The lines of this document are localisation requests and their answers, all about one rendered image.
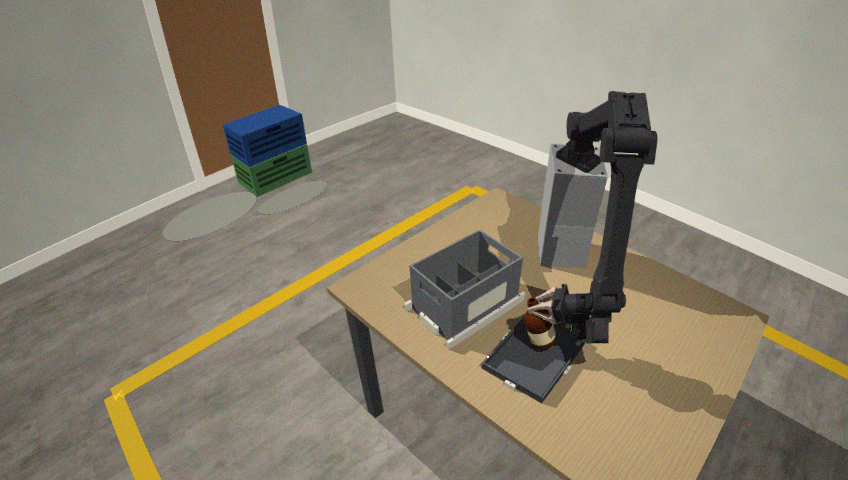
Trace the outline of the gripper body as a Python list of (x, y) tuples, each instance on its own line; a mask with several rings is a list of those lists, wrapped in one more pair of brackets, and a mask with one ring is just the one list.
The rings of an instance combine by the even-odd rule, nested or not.
[[(567, 284), (561, 284), (562, 288), (556, 288), (551, 308), (556, 323), (559, 322), (560, 327), (566, 326), (565, 313), (583, 313), (587, 316), (585, 309), (586, 293), (569, 294)], [(557, 308), (556, 308), (557, 306)], [(559, 316), (557, 316), (559, 315)]]

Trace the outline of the brown bottle with beige label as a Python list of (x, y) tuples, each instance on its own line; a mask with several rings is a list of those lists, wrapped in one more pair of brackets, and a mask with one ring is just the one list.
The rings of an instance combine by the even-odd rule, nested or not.
[[(535, 297), (529, 298), (527, 300), (528, 308), (533, 307), (539, 304)], [(536, 312), (540, 312), (543, 314), (547, 314), (548, 310), (535, 310)], [(531, 341), (531, 344), (536, 349), (548, 349), (557, 340), (556, 332), (554, 329), (554, 325), (550, 322), (545, 321), (541, 317), (530, 314), (528, 311), (524, 316), (524, 323)]]

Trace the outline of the grey divided crate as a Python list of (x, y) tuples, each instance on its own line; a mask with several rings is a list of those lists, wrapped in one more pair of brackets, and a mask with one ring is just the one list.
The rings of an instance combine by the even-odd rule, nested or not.
[(513, 260), (508, 264), (489, 245), (510, 258), (493, 241), (469, 234), (409, 265), (412, 309), (433, 321), (447, 341), (519, 293)]

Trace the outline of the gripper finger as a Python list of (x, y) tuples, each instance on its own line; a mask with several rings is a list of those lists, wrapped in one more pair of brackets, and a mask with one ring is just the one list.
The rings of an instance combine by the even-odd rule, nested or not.
[(551, 288), (550, 290), (548, 290), (548, 291), (546, 291), (545, 293), (543, 293), (542, 295), (540, 295), (540, 296), (536, 297), (536, 299), (537, 299), (538, 303), (539, 303), (539, 304), (540, 304), (540, 303), (542, 303), (542, 302), (539, 302), (539, 300), (542, 300), (542, 299), (544, 299), (544, 298), (546, 298), (546, 297), (549, 297), (549, 296), (551, 296), (551, 299), (553, 299), (553, 295), (554, 295), (554, 293), (555, 293), (555, 289), (556, 289), (556, 287), (553, 287), (553, 288)]
[[(551, 303), (552, 303), (552, 301), (548, 301), (548, 302), (545, 302), (545, 303), (542, 303), (542, 304), (539, 304), (539, 305), (536, 305), (536, 306), (530, 307), (530, 308), (528, 308), (528, 312), (529, 312), (530, 314), (533, 314), (533, 315), (536, 315), (536, 316), (538, 316), (538, 317), (541, 317), (542, 319), (544, 319), (544, 320), (546, 320), (546, 321), (548, 321), (548, 322), (550, 322), (550, 323), (552, 323), (552, 324), (556, 324), (556, 320), (554, 319), (553, 312), (552, 312), (552, 308), (551, 308)], [(542, 309), (546, 309), (546, 310), (550, 311), (550, 312), (549, 312), (549, 315), (550, 315), (550, 316), (549, 316), (549, 315), (547, 315), (547, 314), (543, 314), (543, 313), (540, 313), (540, 312), (536, 312), (536, 311), (535, 311), (535, 310), (542, 310)]]

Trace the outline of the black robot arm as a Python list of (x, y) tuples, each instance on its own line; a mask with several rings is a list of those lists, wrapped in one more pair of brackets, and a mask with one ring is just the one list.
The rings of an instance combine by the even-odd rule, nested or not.
[[(586, 343), (607, 343), (612, 313), (619, 313), (626, 305), (623, 270), (639, 176), (644, 164), (655, 163), (658, 137), (651, 131), (646, 93), (610, 91), (608, 101), (593, 110), (569, 112), (567, 137), (570, 141), (556, 152), (557, 159), (585, 173), (601, 162), (611, 164), (600, 259), (590, 293), (582, 298), (587, 316), (564, 314), (566, 324), (571, 324), (568, 335), (586, 339)], [(598, 156), (593, 142), (599, 140)]]

